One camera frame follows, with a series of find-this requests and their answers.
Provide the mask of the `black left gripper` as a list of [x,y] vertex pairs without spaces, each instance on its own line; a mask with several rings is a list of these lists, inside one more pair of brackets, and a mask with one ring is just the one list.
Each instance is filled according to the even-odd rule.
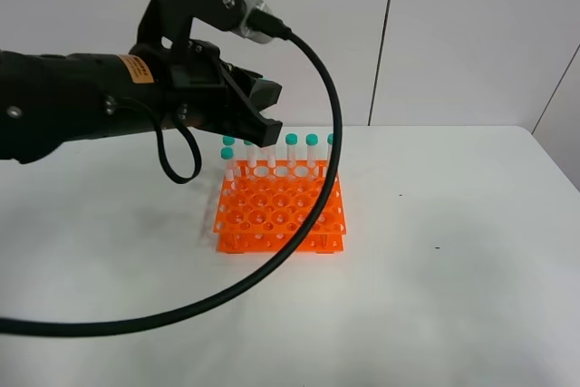
[[212,43],[190,40],[169,49],[136,44],[126,56],[133,90],[126,92],[126,131],[152,131],[140,113],[168,127],[176,116],[187,127],[249,140],[258,147],[278,140],[283,123],[263,115],[276,105],[282,86],[259,73],[230,66]]

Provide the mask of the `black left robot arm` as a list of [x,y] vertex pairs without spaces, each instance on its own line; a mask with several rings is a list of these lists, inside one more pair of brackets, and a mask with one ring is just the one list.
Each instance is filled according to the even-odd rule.
[[1,157],[22,164],[73,140],[187,127],[274,144],[282,123],[262,111],[282,87],[230,65],[214,45],[137,45],[129,55],[1,53]]

